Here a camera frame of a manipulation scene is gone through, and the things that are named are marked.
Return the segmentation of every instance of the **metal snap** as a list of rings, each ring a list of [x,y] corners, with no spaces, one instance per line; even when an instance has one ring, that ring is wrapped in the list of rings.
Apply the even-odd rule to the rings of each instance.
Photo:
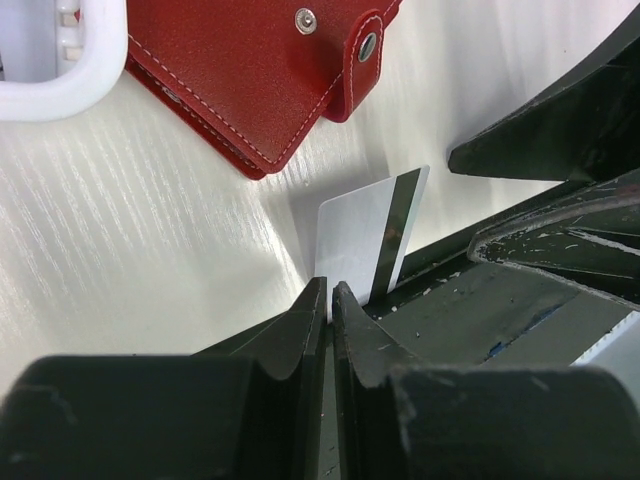
[[[308,8],[301,8],[296,12],[296,28],[303,35],[310,35],[316,31],[318,21]]]
[[[369,60],[369,57],[376,49],[377,41],[378,36],[374,32],[371,32],[365,37],[364,42],[360,45],[360,52],[358,53],[358,60],[360,60],[360,62],[366,62]]]

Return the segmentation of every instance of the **red leather wallet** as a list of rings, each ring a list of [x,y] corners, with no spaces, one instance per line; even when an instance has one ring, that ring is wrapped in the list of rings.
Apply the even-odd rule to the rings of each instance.
[[[374,87],[400,1],[128,0],[127,70],[260,179]]]

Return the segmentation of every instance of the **white wood grain surface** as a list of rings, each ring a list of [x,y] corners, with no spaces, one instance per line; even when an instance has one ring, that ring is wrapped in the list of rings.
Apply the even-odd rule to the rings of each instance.
[[[404,0],[370,97],[257,183],[127,74],[74,118],[0,124],[0,391],[39,356],[192,353],[284,310],[314,209],[389,174],[431,166],[409,251],[548,188],[452,175],[446,152],[637,3]]]

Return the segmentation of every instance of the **white stitching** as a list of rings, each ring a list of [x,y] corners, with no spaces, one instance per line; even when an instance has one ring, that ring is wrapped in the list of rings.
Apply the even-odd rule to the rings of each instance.
[[[156,80],[156,78],[151,75],[151,73],[149,73],[145,68],[143,68],[141,65],[139,65],[140,70],[142,70],[145,74],[147,74],[147,76],[158,86],[160,87],[160,89],[163,91],[163,93],[165,93],[171,100],[173,100],[175,103],[177,103],[178,105],[180,105],[182,107],[182,109],[187,112],[194,120],[196,120],[200,125],[202,125],[204,127],[205,130],[207,130],[209,133],[211,133],[214,137],[216,137],[216,139],[218,139],[218,141],[220,143],[222,143],[222,145],[224,145],[225,147],[227,147],[229,149],[229,151],[235,155],[236,157],[238,157],[238,160],[242,161],[247,167],[251,168],[252,170],[257,170],[257,167],[249,162],[248,159],[240,156],[237,152],[237,150],[233,147],[231,147],[231,145],[229,145],[225,139],[223,137],[221,137],[218,132],[216,132],[215,130],[213,130],[209,125],[207,125],[206,123],[204,123],[204,121],[196,116],[196,114],[193,112],[193,110],[191,110],[191,108],[189,108],[182,100],[180,100],[179,97],[175,96],[174,97],[174,93],[172,93],[172,95],[169,95],[167,91],[170,92],[170,90],[163,86],[162,84],[160,84],[160,82],[158,80]]]
[[[367,21],[364,22],[360,27],[360,30],[358,30],[358,34],[356,35],[356,38],[353,42],[353,48],[351,49],[351,55],[349,56],[349,102],[348,103],[350,107],[347,108],[347,112],[348,112],[347,115],[351,115],[351,113],[353,113],[353,64],[354,64],[354,57],[356,54],[356,47],[360,43],[359,39],[360,39],[360,35],[362,34],[362,31],[372,20],[378,20],[378,22],[380,22],[380,41],[378,42],[379,46],[377,48],[378,65],[376,70],[376,82],[380,78],[380,64],[382,63],[382,27],[384,24],[382,23],[382,19],[378,15],[374,15],[373,17],[367,19]]]
[[[396,4],[398,4],[398,2],[400,2],[401,0],[393,0],[393,2],[391,2],[391,4],[387,7],[387,9],[384,11],[384,16],[386,17],[387,14],[391,11],[391,9],[393,7],[396,6]],[[180,85],[182,85],[182,87],[184,87],[191,95],[193,95],[193,97],[198,100],[203,106],[205,106],[211,113],[213,113],[224,125],[226,125],[233,133],[235,133],[243,142],[245,142],[253,151],[255,151],[258,155],[260,155],[260,157],[262,157],[267,163],[270,164],[278,164],[280,162],[280,160],[283,159],[283,157],[287,154],[287,152],[289,151],[289,149],[291,148],[291,146],[295,143],[295,141],[298,139],[298,137],[300,136],[300,134],[302,133],[302,131],[304,130],[304,128],[307,126],[307,124],[309,123],[309,121],[311,120],[311,117],[313,117],[314,113],[318,110],[318,108],[320,108],[320,105],[322,104],[322,102],[324,101],[324,99],[327,97],[327,95],[329,94],[329,92],[331,92],[331,89],[333,89],[333,87],[335,86],[335,84],[338,82],[338,80],[340,80],[340,77],[342,76],[342,72],[340,72],[338,74],[338,76],[335,78],[335,80],[331,83],[331,85],[329,85],[329,88],[327,89],[326,92],[324,92],[324,94],[320,97],[320,100],[318,101],[318,103],[316,104],[316,106],[313,108],[313,110],[311,110],[311,113],[309,113],[309,115],[307,116],[307,118],[305,119],[305,121],[302,123],[302,126],[298,129],[298,131],[295,133],[295,135],[293,136],[293,138],[291,139],[291,141],[287,144],[287,146],[285,147],[285,149],[282,151],[282,153],[280,154],[280,156],[278,157],[278,159],[273,162],[271,160],[269,160],[260,150],[258,150],[255,146],[253,146],[253,144],[247,140],[240,132],[238,132],[231,124],[229,124],[224,118],[222,118],[222,116],[216,112],[213,108],[211,108],[207,102],[205,102],[204,100],[202,100],[202,98],[200,98],[198,96],[197,93],[195,93],[191,88],[189,88],[182,80],[180,80],[173,72],[171,72],[165,65],[162,64],[162,62],[160,60],[158,60],[156,57],[153,56],[153,54],[147,50],[144,46],[142,46],[142,44],[140,42],[138,42],[135,38],[133,38],[132,35],[129,35],[129,38],[133,41],[133,43],[135,43],[138,47],[140,47],[142,49],[142,51],[144,53],[146,53],[147,55],[149,55],[149,57],[151,57],[151,59],[156,62],[158,65],[160,65],[160,68],[162,68],[165,72],[167,72],[171,77],[173,77]],[[379,58],[379,63],[378,63],[378,77],[380,76],[380,63],[382,60],[382,54],[380,54],[380,58]]]

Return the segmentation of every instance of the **white plastic object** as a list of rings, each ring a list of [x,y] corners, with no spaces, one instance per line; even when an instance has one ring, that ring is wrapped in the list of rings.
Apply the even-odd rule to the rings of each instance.
[[[89,108],[120,77],[127,41],[126,0],[0,0],[0,121]]]

